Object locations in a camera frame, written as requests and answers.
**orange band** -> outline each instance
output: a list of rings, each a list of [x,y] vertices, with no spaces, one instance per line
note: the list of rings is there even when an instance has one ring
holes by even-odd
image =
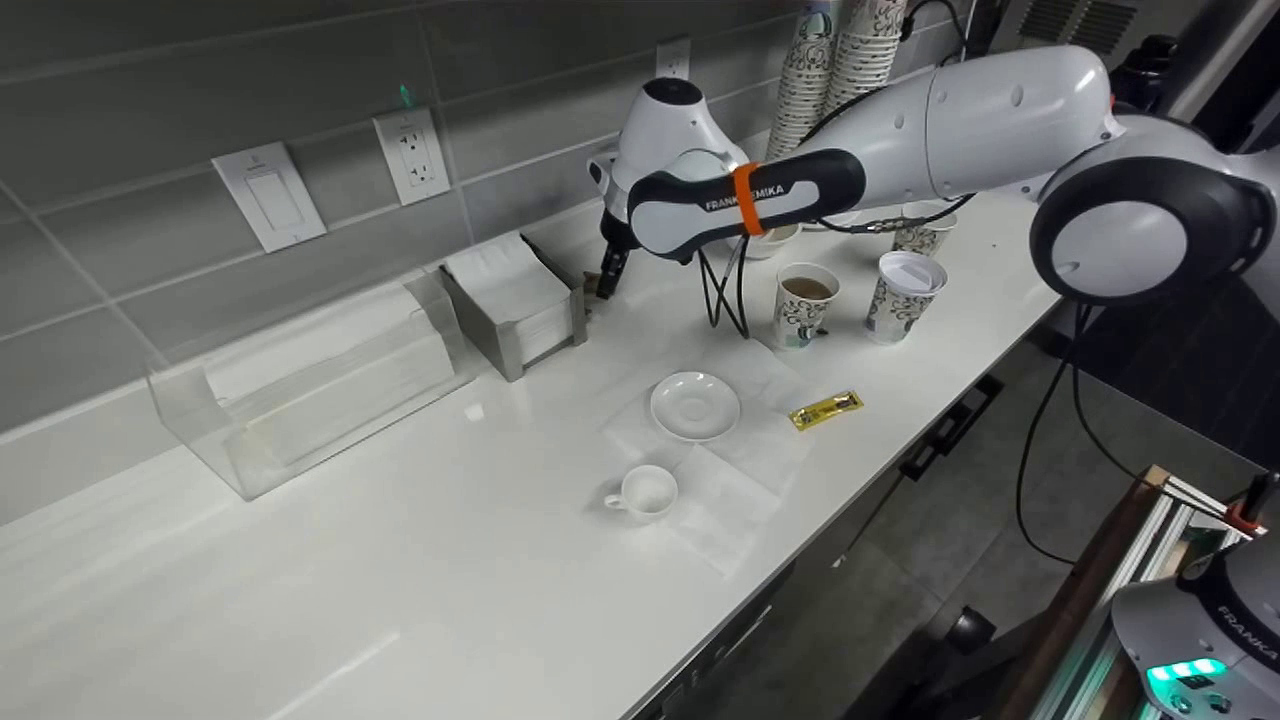
[[[761,212],[754,212],[750,175],[754,175],[754,163],[738,163],[733,173],[733,201],[736,201],[736,212],[743,212],[743,232],[749,238],[764,238],[764,223],[761,223]]]

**white saucer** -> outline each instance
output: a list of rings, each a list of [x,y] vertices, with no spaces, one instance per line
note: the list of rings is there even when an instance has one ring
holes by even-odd
[[[674,374],[647,392],[647,417],[688,441],[706,441],[738,417],[736,392],[711,374]]]

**light switch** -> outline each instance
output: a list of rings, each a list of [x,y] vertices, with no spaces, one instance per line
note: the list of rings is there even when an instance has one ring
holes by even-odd
[[[325,221],[283,146],[214,155],[214,175],[252,223],[265,253],[325,238]]]

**gray tile backsplash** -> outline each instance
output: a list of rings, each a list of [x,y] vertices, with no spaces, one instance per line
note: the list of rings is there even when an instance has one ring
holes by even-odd
[[[82,312],[0,346],[0,429],[143,375],[135,338],[110,312]]]
[[[135,380],[152,348],[189,361],[594,195],[582,161],[611,146],[661,41],[688,35],[721,126],[761,135],[790,14],[790,0],[6,4],[0,186],[29,218],[0,195],[0,433]],[[449,195],[409,208],[367,126],[403,103],[437,113],[451,169]],[[271,140],[326,238],[265,257],[209,161]]]
[[[231,266],[123,305],[169,361],[279,325],[467,244],[451,195],[409,206],[325,239]]]
[[[0,221],[0,338],[89,307],[97,291],[18,221]]]
[[[209,169],[53,212],[45,223],[110,298],[260,253],[248,221]]]

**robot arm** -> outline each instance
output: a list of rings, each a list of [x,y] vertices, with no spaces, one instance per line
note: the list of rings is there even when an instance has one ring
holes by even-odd
[[[1117,119],[1102,63],[1030,47],[920,72],[831,113],[795,152],[750,169],[699,93],[650,79],[607,173],[602,286],[622,257],[688,261],[706,239],[837,212],[958,201],[1057,173],[1030,257],[1076,300],[1150,300],[1248,268],[1274,232],[1280,155],[1221,155],[1163,119]]]

